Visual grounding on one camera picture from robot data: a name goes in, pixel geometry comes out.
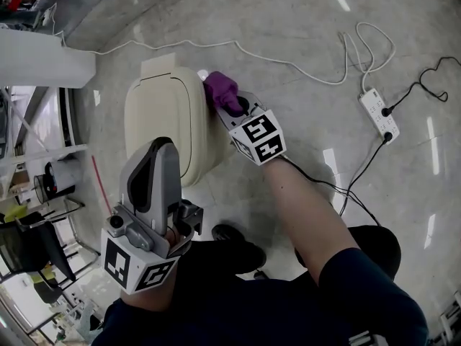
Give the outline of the purple cloth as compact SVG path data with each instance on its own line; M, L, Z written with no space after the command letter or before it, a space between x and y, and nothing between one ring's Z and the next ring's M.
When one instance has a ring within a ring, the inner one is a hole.
M224 109L229 115L239 116L243 111L238 103L237 83L219 71L213 71L203 81L207 102L214 109Z

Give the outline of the person's navy shirt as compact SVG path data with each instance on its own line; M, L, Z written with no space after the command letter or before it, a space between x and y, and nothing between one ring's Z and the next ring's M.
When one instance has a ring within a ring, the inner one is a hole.
M166 312L116 301L92 346L349 346L363 331L388 346L426 346L429 336L418 304L352 248L319 281L239 280Z

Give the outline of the person's black shoe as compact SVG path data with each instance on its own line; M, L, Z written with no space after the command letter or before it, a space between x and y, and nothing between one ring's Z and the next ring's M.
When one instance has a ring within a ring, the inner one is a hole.
M267 256L261 247L246 240L235 227L220 223L212 228L213 258L234 275L246 274L262 268Z

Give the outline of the white shelving rack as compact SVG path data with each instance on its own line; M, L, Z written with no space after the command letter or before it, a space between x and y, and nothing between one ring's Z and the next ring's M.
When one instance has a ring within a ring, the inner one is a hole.
M9 198L10 184L12 182L13 174L15 173L17 166L19 164L24 164L29 161L37 159L46 159L54 158L59 159L61 157L67 156L72 153L85 151L87 150L87 145L84 143L77 144L75 139L75 133L73 130L73 122L71 119L71 103L72 100L72 91L70 89L58 88L56 92L56 99L58 104L58 120L60 122L60 137L63 140L63 143L66 141L66 134L68 134L69 144L63 148L51 148L47 146L45 142L41 139L40 135L35 131L35 129L30 125L30 123L20 114L20 111L17 109L12 96L6 90L6 88L0 88L1 96L4 102L8 104L8 111L6 112L6 122L9 137L6 139L6 148L5 155L0 159L0 201ZM31 134L33 138L41 146L40 151L17 156L16 155L16 143L13 142L12 136L12 122L13 118L17 117L20 123L26 129L26 134Z

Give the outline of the white metal frame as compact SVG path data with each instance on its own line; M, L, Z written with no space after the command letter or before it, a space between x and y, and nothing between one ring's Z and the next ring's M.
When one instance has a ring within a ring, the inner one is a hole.
M454 300L439 317L440 334L444 346L461 346L461 291L454 293Z

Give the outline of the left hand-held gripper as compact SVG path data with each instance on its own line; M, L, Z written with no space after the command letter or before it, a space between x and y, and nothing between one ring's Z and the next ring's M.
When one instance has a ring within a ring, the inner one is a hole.
M165 282L194 235L202 233L203 209L188 200L179 204L179 154L167 137L147 142L127 160L120 194L123 204L113 208L102 229L102 263L119 287L133 295ZM177 220L168 219L178 208ZM143 213L151 228L133 213ZM166 230L179 239L176 244L160 235Z

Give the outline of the person's left forearm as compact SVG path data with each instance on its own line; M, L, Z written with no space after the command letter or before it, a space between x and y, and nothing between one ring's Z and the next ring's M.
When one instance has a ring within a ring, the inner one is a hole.
M123 290L120 291L120 298L124 303L147 311L162 312L170 307L176 283L177 266L165 279L162 285L150 288L143 292L128 295Z

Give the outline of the person's left leg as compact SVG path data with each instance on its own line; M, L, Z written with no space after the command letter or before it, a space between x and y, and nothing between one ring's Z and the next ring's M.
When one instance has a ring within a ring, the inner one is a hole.
M234 275L230 241L193 241L177 265L177 288L205 288Z

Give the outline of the person's right leg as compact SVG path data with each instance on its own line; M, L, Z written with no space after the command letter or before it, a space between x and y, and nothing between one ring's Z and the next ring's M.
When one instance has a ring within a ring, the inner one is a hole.
M395 234L382 226L355 226L349 232L359 248L392 280L401 263L401 248Z

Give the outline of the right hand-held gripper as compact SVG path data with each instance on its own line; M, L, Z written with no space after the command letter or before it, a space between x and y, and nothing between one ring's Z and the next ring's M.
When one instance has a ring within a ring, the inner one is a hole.
M248 111L233 117L223 108L217 109L238 151L256 165L266 164L286 152L285 138L274 113L252 92L240 90L238 96L247 100Z

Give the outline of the cream lidded trash bin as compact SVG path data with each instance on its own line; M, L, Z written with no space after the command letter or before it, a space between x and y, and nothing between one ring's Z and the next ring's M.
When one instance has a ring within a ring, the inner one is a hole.
M182 187L197 184L235 151L199 75L180 66L175 53L141 63L126 96L124 123L127 156L161 136L173 141Z

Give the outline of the black cantilever chair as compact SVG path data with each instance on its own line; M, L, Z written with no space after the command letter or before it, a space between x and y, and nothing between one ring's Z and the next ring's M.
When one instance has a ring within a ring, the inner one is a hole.
M64 245L60 243L54 224L85 207L85 205L73 198L64 198L65 210L58 215L51 213L45 215L34 212L23 218L15 218L12 222L0 224L0 259L3 260L8 273L0 272L0 284L22 273L36 273L46 286L52 290L65 290L78 280L78 275L97 263L100 252L80 240L75 229L71 229L75 242L92 253L92 261L77 271L71 269L69 264L72 254L64 252ZM45 276L44 270L47 265L57 268L65 279L52 283Z

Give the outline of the red floor tape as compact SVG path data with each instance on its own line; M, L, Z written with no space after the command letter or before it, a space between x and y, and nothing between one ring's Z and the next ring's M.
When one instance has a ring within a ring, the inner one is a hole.
M106 194L104 186L102 184L102 179L100 177L100 173L99 173L97 163L96 163L96 159L95 159L94 155L91 155L91 162L92 162L92 165L93 165L93 168L94 168L94 173L96 175L96 179L97 179L97 182L98 182L98 185L99 185L100 192L101 192L103 200L104 200L104 204L105 204L105 206L107 208L108 215L111 216L112 215L111 205L109 204L107 194Z

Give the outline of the white pillar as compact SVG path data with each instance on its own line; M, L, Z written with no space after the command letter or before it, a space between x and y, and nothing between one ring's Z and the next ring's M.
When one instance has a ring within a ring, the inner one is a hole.
M96 56L52 35L0 29L0 87L80 89L96 73Z

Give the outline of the person's right forearm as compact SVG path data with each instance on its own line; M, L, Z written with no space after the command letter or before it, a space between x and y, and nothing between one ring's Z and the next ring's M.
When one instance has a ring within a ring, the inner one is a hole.
M285 231L318 282L334 255L358 245L339 214L293 165L273 159L262 170Z

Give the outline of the person's leg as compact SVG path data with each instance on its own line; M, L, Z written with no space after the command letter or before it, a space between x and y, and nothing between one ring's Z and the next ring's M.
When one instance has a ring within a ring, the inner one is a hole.
M230 241L193 241L177 265L177 288L205 288L234 275Z
M401 263L401 248L395 234L382 226L355 226L349 232L359 248L392 280Z

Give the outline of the white power strip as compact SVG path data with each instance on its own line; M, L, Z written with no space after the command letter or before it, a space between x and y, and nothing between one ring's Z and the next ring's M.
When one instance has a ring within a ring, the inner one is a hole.
M385 143L392 143L400 135L400 131L389 109L376 89L367 91L359 98L368 117Z

